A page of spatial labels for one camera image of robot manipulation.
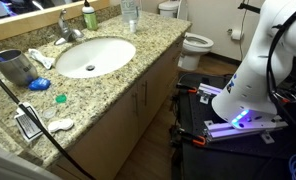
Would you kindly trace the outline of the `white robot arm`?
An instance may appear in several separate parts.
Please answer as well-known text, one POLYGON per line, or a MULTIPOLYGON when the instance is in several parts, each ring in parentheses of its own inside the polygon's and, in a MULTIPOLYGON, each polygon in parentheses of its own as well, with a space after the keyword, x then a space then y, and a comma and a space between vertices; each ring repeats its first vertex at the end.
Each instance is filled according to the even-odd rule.
POLYGON ((236 129, 272 129, 278 115, 269 83, 281 83, 296 57, 296 0, 265 0, 248 52, 212 100, 214 112, 236 129))

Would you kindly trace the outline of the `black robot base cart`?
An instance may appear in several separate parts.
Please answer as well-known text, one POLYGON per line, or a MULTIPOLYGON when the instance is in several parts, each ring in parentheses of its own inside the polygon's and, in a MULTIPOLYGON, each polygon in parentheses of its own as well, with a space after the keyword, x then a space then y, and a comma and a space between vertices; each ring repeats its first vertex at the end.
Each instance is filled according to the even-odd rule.
MULTIPOLYGON (((225 81, 222 76, 197 73, 180 72, 178 77, 183 77, 180 82, 192 86, 197 82, 210 82, 221 87, 225 81)), ((179 90, 176 96, 177 121, 187 132, 203 135, 204 121, 223 122, 210 105, 197 102, 196 94, 179 90)), ((296 118, 296 104, 287 105, 286 110, 296 118)), ((259 135, 250 135, 208 142, 202 147, 181 139, 176 151, 181 153, 182 168, 176 169, 176 178, 182 171, 184 180, 292 180, 288 161, 296 155, 296 126, 273 132, 272 136, 276 141, 272 144, 265 144, 259 135)))

